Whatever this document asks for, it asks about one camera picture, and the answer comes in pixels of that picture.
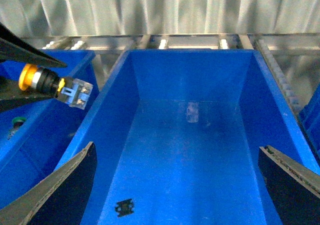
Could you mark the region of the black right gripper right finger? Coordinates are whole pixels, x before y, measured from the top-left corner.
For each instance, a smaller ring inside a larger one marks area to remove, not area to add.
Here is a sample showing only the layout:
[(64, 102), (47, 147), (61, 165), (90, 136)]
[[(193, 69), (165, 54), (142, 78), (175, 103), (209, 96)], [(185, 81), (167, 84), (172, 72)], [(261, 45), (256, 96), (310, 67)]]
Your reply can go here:
[(259, 148), (258, 167), (284, 225), (320, 223), (320, 176), (274, 147)]

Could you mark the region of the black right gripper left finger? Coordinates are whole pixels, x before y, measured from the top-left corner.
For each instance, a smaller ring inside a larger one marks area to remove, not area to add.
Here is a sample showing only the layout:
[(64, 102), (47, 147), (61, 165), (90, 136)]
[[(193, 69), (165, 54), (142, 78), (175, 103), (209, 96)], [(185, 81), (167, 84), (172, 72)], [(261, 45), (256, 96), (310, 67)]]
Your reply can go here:
[(2, 225), (79, 225), (92, 192), (97, 151), (91, 141), (59, 169), (0, 210)]

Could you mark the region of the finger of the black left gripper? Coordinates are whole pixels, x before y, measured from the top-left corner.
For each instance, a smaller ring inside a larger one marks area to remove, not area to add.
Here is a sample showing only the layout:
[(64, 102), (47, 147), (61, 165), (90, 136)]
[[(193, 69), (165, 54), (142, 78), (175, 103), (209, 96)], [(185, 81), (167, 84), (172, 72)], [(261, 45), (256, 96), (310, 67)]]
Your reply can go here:
[(22, 91), (17, 81), (1, 76), (0, 111), (5, 112), (27, 104), (53, 99), (57, 89), (57, 85), (51, 85), (50, 88), (44, 88), (42, 91), (33, 88)]
[(14, 61), (48, 68), (66, 68), (67, 64), (26, 43), (0, 23), (0, 62)]

